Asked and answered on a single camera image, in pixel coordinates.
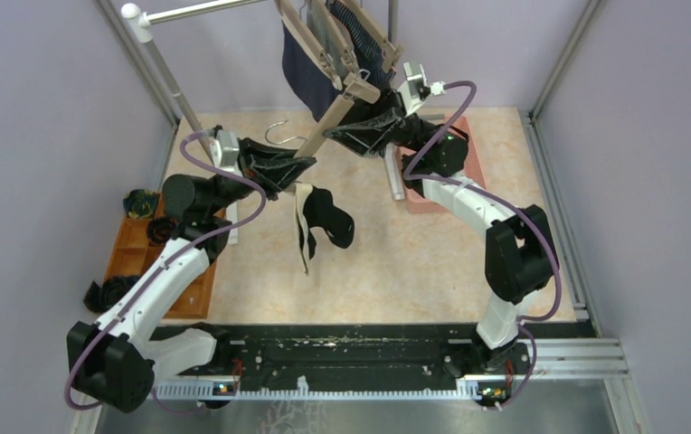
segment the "wooden tray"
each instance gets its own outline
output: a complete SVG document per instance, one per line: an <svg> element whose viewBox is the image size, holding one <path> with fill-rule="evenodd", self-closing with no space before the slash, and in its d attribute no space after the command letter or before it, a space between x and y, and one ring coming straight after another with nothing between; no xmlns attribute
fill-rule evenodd
<svg viewBox="0 0 691 434"><path fill-rule="evenodd" d="M164 203L160 200L155 217L163 216L163 209ZM224 217L225 211L217 215ZM146 236L146 227L152 220L131 219L127 215L122 218L104 281L112 276L141 276L162 254L165 247L151 243ZM205 319L213 295L216 267L217 260L183 291L165 318Z"/></svg>

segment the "hanger hook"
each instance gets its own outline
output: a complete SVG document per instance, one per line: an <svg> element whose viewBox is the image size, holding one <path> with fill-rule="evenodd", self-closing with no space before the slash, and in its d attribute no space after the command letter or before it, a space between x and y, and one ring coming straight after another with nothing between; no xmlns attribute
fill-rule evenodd
<svg viewBox="0 0 691 434"><path fill-rule="evenodd" d="M290 140L296 140L296 139L297 139L297 140L308 140L307 137L303 137L303 136L292 136L292 137L287 137L287 138L285 138L284 140L282 140L282 141L280 141L280 142L274 142L273 140L271 140L271 139L269 138L269 133L271 132L271 130L272 130L273 128L278 127L279 125L284 125L284 124L286 124L286 123L288 123L288 122L289 122L289 119L284 118L284 120L281 120L281 121L279 121L279 122L275 122L275 123L269 125L269 127L266 128L266 134L265 134L266 141L267 141L268 143L271 143L272 145L277 145L277 146L278 146L278 145L284 145L285 143L289 142Z"/></svg>

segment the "gray floor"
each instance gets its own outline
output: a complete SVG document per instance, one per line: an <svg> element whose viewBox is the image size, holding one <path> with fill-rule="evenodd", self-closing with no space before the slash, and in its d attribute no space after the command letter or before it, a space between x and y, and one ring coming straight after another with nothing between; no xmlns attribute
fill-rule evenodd
<svg viewBox="0 0 691 434"><path fill-rule="evenodd" d="M173 410L193 408L176 402ZM104 410L98 434L370 434L616 432L602 382L533 382L504 412L464 401L234 402L194 416L168 414L148 401L131 414Z"/></svg>

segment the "white wall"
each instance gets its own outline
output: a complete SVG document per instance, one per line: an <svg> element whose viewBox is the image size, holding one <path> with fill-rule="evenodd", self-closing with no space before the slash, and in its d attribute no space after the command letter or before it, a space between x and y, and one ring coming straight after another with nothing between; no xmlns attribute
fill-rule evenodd
<svg viewBox="0 0 691 434"><path fill-rule="evenodd" d="M541 127L653 432L691 432L691 2L608 2Z"/></svg>
<svg viewBox="0 0 691 434"><path fill-rule="evenodd" d="M66 432L66 333L170 131L92 1L0 1L0 433Z"/></svg>
<svg viewBox="0 0 691 434"><path fill-rule="evenodd" d="M127 0L115 2L119 8ZM201 1L137 3L153 13ZM475 105L530 109L585 4L400 0L402 59L422 62L432 80L474 80L479 86ZM388 0L364 0L364 6L387 30ZM303 108L282 74L281 21L271 1L158 24L153 32L196 111Z"/></svg>

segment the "beige marble tabletop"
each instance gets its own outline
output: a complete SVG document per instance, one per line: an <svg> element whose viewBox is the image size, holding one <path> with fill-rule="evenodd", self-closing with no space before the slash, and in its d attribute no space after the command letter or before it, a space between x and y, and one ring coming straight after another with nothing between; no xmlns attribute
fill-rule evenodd
<svg viewBox="0 0 691 434"><path fill-rule="evenodd" d="M436 108L450 114L453 109ZM518 206L543 206L535 170L515 108L470 108L466 112L487 188ZM315 125L306 111L245 111L199 116L204 127L220 123L239 137L263 142L307 136ZM191 128L183 123L167 175L209 176L186 162L177 144ZM294 148L299 142L288 142ZM204 161L198 143L189 148ZM320 228L307 276L297 250L293 198L269 202L255 221L240 228L240 242L218 258L207 321L222 324L439 323L478 321L491 296L484 277L484 243L451 213L409 214L391 197L381 159L363 159L327 141L318 162L300 180L332 191L335 204L355 219L350 248L332 245ZM240 218L257 206L257 194L239 205ZM547 311L554 281L530 312ZM574 321L566 288L554 320Z"/></svg>

